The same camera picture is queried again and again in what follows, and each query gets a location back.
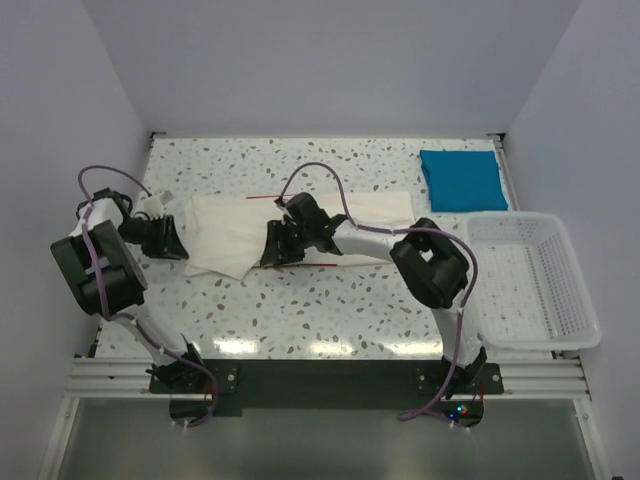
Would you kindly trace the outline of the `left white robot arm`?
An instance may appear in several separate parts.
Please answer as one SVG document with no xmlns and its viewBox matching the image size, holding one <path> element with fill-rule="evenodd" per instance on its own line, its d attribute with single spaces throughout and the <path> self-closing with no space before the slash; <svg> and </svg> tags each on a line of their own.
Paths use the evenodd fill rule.
<svg viewBox="0 0 640 480">
<path fill-rule="evenodd" d="M 74 299 L 88 315 L 126 329 L 151 355 L 147 372 L 172 391 L 196 392 L 212 385 L 193 345 L 145 307 L 148 283 L 130 252 L 138 246 L 150 259 L 187 260 L 174 217 L 160 201 L 136 214 L 127 195 L 99 190 L 78 205 L 78 223 L 54 242 L 51 253 Z"/>
</svg>

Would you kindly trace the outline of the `white t shirt red print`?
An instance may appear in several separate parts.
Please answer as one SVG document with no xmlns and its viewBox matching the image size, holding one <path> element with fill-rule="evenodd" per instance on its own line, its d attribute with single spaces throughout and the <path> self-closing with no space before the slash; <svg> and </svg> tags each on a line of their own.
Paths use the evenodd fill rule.
<svg viewBox="0 0 640 480">
<path fill-rule="evenodd" d="M 185 206 L 183 245 L 187 277 L 208 273 L 243 279 L 259 263 L 267 222 L 280 219 L 275 196 L 193 196 Z M 409 225 L 415 220 L 408 192 L 348 193 L 351 215 L 365 224 Z"/>
</svg>

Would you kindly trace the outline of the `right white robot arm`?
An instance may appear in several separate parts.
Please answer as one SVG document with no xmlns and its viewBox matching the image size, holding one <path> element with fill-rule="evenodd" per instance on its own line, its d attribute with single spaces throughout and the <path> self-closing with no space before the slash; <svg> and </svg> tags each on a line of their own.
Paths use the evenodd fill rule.
<svg viewBox="0 0 640 480">
<path fill-rule="evenodd" d="M 486 351 L 474 329 L 463 326 L 464 309 L 477 279 L 470 248 L 432 220 L 411 226 L 367 226 L 347 214 L 330 216 L 308 193 L 276 200 L 280 220 L 267 222 L 261 266 L 301 262 L 314 248 L 335 256 L 366 256 L 393 263 L 411 295 L 434 316 L 443 343 L 439 383 L 459 393 L 481 380 Z"/>
</svg>

